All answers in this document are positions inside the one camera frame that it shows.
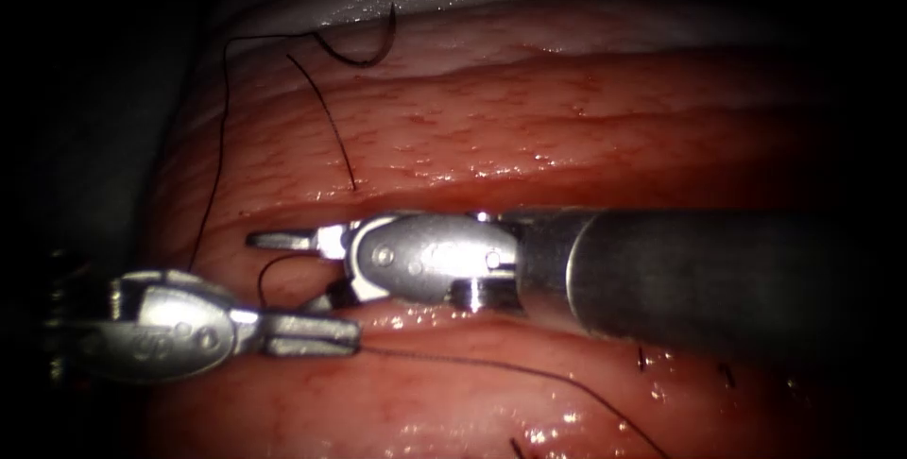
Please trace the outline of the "left arm needle driver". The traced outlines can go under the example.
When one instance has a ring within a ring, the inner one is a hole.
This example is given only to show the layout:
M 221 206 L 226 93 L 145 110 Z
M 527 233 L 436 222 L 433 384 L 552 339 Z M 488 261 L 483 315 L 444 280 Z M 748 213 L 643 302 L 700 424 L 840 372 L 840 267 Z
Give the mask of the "left arm needle driver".
M 120 383 L 209 371 L 247 350 L 262 323 L 228 290 L 178 270 L 127 273 L 92 303 L 48 319 L 47 344 L 73 366 Z

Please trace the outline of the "right arm needle driver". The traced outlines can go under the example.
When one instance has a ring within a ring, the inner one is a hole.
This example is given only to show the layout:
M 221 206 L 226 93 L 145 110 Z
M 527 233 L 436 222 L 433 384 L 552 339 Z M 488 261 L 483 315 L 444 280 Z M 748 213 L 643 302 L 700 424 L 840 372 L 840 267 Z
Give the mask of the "right arm needle driver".
M 460 310 L 514 311 L 518 237 L 486 212 L 392 212 L 345 236 L 345 280 L 363 304 L 395 298 Z

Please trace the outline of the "right arm needle driver jaw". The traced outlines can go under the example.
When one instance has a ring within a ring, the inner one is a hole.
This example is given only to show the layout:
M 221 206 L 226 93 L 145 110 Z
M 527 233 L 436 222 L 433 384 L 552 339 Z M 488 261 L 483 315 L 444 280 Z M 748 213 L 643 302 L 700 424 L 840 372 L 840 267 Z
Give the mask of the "right arm needle driver jaw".
M 348 226 L 254 231 L 247 235 L 245 245 L 260 249 L 295 251 L 328 260 L 343 260 L 347 253 L 345 236 L 348 231 Z
M 333 311 L 354 308 L 363 304 L 354 291 L 351 280 L 335 280 L 326 286 L 323 293 L 304 303 L 307 315 L 327 315 Z

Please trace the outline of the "left arm needle driver jaw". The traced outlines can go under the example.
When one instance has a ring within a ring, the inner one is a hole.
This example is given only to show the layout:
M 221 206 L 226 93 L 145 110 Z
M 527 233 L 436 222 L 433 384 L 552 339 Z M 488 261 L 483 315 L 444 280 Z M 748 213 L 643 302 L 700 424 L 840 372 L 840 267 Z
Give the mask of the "left arm needle driver jaw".
M 358 340 L 276 337 L 265 340 L 263 354 L 279 358 L 348 357 L 359 351 Z
M 327 315 L 265 313 L 257 333 L 264 339 L 360 339 L 357 322 Z

